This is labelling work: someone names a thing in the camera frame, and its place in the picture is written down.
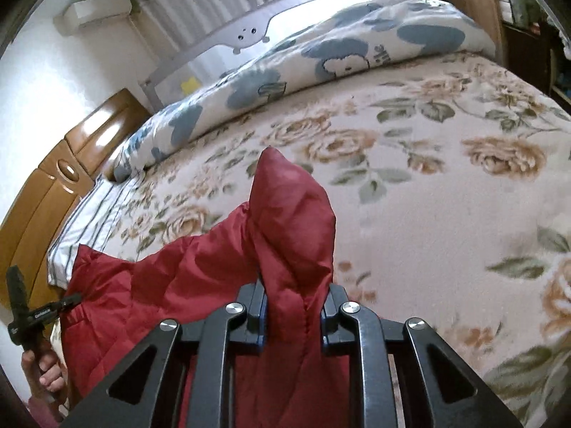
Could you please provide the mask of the person's left hand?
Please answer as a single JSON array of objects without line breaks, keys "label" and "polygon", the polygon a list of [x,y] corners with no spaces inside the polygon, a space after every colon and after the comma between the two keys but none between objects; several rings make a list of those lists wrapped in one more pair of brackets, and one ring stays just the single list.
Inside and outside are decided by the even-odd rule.
[{"label": "person's left hand", "polygon": [[65,394],[67,382],[64,371],[51,346],[24,351],[21,367],[32,396],[41,398],[50,394],[57,398]]}]

